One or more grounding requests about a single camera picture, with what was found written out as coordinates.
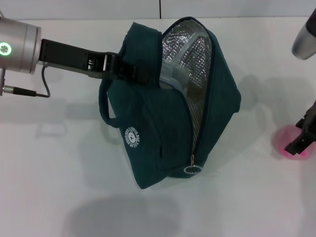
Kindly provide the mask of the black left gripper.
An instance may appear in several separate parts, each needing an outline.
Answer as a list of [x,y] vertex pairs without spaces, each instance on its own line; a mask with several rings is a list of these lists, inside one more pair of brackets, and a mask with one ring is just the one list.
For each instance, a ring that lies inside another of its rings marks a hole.
[[42,39],[39,60],[48,66],[101,79],[123,80],[143,86],[156,86],[146,69],[123,61],[113,52],[91,51],[60,42]]

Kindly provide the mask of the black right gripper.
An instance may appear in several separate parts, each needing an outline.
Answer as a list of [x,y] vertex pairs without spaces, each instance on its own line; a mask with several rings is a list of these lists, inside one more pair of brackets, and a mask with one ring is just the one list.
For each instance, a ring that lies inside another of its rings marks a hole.
[[296,123],[296,127],[301,129],[301,134],[284,149],[291,155],[301,154],[316,141],[316,101]]

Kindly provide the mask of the pink peach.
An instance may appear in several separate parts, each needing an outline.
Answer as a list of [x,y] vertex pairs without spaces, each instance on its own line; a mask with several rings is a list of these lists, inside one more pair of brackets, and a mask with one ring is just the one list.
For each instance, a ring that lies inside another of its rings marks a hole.
[[307,160],[311,155],[316,154],[316,142],[313,142],[308,148],[302,151],[300,154],[292,155],[285,150],[285,147],[297,136],[301,134],[301,129],[295,125],[286,125],[280,128],[272,139],[272,145],[274,150],[278,154],[290,160]]

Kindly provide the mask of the clear food container blue seal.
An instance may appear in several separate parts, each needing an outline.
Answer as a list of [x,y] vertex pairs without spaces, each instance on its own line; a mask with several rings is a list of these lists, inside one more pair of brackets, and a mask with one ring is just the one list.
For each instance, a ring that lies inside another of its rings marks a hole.
[[176,89],[185,96],[188,90],[189,70],[172,61],[162,60],[159,85],[162,89]]

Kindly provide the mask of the dark teal insulated lunch bag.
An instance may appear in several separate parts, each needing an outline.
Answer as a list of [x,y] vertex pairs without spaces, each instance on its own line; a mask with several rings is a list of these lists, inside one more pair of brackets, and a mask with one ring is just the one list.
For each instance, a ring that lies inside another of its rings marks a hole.
[[[133,23],[118,55],[156,81],[143,86],[103,77],[99,87],[100,115],[120,130],[137,185],[145,189],[166,177],[194,176],[183,171],[191,155],[204,166],[241,102],[216,36],[193,17],[164,33]],[[186,96],[160,87],[163,59],[189,70]]]

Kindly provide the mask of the zipper pull with clear ring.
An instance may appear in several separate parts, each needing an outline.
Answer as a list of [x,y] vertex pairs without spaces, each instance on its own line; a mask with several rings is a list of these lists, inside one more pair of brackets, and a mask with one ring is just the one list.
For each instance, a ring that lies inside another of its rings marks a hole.
[[189,175],[196,175],[202,172],[203,167],[195,164],[195,155],[191,155],[190,157],[190,165],[186,166],[183,171]]

